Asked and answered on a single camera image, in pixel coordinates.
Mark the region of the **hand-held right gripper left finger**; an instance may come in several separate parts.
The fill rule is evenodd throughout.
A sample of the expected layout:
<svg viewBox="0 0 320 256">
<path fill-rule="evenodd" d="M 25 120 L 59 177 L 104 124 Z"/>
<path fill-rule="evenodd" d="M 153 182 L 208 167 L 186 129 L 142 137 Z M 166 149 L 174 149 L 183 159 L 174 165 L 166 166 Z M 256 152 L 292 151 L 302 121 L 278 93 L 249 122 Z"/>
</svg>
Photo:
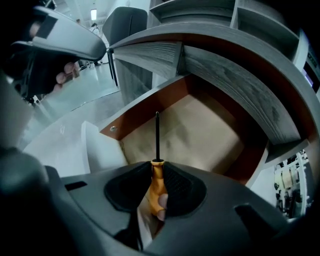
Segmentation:
<svg viewBox="0 0 320 256">
<path fill-rule="evenodd" d="M 143 250 L 137 208 L 151 184 L 151 164 L 139 162 L 70 177 L 49 169 L 53 204 L 79 255 L 150 256 Z"/>
</svg>

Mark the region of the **grey wooden desk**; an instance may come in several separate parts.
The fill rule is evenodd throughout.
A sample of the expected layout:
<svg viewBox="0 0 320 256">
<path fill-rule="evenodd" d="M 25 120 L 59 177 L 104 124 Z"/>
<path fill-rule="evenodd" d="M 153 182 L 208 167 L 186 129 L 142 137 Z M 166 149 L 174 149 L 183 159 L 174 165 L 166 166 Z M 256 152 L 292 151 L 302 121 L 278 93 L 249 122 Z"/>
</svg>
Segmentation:
<svg viewBox="0 0 320 256">
<path fill-rule="evenodd" d="M 320 182 L 320 102 L 301 72 L 278 50 L 245 32 L 208 23 L 173 23 L 112 46 L 121 92 L 138 86 L 134 71 L 194 75 L 242 107 L 268 139 L 267 169 L 302 148 Z"/>
</svg>

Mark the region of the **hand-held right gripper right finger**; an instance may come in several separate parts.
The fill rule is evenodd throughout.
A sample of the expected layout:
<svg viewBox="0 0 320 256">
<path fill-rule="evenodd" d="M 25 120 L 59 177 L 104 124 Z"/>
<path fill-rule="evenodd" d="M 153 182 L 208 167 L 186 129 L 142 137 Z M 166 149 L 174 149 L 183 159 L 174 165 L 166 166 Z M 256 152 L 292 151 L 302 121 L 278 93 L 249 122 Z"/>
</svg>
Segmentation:
<svg viewBox="0 0 320 256">
<path fill-rule="evenodd" d="M 290 223 L 246 186 L 220 174 L 167 162 L 165 223 L 152 256 L 241 256 L 275 246 Z"/>
</svg>

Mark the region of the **person's right hand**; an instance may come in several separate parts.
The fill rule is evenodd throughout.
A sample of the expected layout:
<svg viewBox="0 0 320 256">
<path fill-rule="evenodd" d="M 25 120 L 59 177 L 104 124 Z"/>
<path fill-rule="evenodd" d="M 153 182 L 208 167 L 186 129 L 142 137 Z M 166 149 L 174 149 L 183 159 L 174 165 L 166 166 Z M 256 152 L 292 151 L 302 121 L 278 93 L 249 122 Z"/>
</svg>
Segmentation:
<svg viewBox="0 0 320 256">
<path fill-rule="evenodd" d="M 168 194 L 164 193 L 159 196 L 158 198 L 158 204 L 160 206 L 160 210 L 157 212 L 157 218 L 164 222 L 166 217 L 166 210 L 167 210 L 167 202 L 168 202 Z"/>
</svg>

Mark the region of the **person's light grey trousers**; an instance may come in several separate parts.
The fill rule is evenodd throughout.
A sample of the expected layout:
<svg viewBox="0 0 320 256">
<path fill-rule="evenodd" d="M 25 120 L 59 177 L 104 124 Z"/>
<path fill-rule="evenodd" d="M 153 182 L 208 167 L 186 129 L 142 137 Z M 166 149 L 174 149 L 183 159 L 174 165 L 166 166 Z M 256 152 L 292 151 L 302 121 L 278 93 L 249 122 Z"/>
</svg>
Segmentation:
<svg viewBox="0 0 320 256">
<path fill-rule="evenodd" d="M 18 145 L 33 108 L 18 94 L 11 79 L 0 69 L 0 148 Z"/>
</svg>

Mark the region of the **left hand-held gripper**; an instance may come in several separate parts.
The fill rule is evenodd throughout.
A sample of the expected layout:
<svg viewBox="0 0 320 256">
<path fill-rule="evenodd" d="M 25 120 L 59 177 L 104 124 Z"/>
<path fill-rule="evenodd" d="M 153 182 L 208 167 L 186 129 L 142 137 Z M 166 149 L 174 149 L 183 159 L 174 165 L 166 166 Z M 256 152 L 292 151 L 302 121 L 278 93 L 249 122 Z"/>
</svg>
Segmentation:
<svg viewBox="0 0 320 256">
<path fill-rule="evenodd" d="M 55 10 L 35 6 L 32 18 L 38 24 L 35 36 L 13 42 L 4 64 L 24 100 L 51 93 L 67 63 L 99 61 L 107 51 L 98 35 Z"/>
</svg>

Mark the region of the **black chair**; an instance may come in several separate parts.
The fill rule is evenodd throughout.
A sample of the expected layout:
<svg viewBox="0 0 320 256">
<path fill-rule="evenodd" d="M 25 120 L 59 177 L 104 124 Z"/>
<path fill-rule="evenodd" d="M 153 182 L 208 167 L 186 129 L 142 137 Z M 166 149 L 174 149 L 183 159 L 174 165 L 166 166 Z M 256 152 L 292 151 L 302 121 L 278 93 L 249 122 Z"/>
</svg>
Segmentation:
<svg viewBox="0 0 320 256">
<path fill-rule="evenodd" d="M 148 13 L 144 9 L 119 6 L 106 19 L 102 27 L 103 35 L 105 36 L 109 46 L 106 54 L 110 69 L 111 78 L 118 87 L 116 71 L 113 61 L 114 50 L 112 45 L 117 42 L 147 29 Z"/>
</svg>

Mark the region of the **wooden desk drawer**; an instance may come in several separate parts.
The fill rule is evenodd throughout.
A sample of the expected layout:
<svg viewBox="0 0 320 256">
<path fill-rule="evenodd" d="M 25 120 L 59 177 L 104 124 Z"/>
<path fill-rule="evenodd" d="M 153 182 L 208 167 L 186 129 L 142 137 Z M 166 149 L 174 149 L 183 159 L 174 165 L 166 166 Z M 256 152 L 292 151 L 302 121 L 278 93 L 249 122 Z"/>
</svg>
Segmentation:
<svg viewBox="0 0 320 256">
<path fill-rule="evenodd" d="M 160 157 L 221 174 L 248 187 L 259 176 L 269 141 L 253 118 L 207 81 L 169 79 L 108 118 L 101 128 L 81 126 L 87 173 Z"/>
</svg>

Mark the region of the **person's left hand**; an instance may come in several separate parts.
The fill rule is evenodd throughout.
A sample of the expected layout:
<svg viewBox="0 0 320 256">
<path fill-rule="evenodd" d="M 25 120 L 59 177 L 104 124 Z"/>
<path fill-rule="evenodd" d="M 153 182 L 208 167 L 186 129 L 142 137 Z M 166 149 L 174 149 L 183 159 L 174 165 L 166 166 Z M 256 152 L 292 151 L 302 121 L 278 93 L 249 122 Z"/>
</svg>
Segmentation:
<svg viewBox="0 0 320 256">
<path fill-rule="evenodd" d="M 80 66 L 78 62 L 68 62 L 63 71 L 58 73 L 55 77 L 56 84 L 53 91 L 59 91 L 63 88 L 64 84 L 80 76 Z"/>
</svg>

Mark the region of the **orange-handled screwdriver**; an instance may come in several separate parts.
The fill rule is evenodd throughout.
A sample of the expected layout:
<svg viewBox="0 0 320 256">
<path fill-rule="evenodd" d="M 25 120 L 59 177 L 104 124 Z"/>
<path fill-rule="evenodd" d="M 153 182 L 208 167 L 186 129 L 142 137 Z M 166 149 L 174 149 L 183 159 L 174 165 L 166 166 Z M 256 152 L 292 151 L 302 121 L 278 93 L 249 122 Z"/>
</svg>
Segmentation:
<svg viewBox="0 0 320 256">
<path fill-rule="evenodd" d="M 164 210 L 158 201 L 161 195 L 167 193 L 164 184 L 164 164 L 165 161 L 160 158 L 160 115 L 157 111 L 155 113 L 155 159 L 151 161 L 152 176 L 148 197 L 150 211 L 154 216 Z"/>
</svg>

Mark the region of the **grey wooden shelf hutch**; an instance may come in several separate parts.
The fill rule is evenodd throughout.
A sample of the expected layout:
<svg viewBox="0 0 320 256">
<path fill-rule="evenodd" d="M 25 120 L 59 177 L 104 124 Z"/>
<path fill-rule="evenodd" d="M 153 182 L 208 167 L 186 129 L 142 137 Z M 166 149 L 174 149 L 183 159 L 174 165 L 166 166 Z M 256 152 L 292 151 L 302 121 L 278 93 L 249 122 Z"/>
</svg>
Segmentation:
<svg viewBox="0 0 320 256">
<path fill-rule="evenodd" d="M 203 21 L 238 29 L 280 51 L 299 71 L 307 61 L 305 32 L 269 0 L 153 0 L 150 12 L 160 24 Z"/>
</svg>

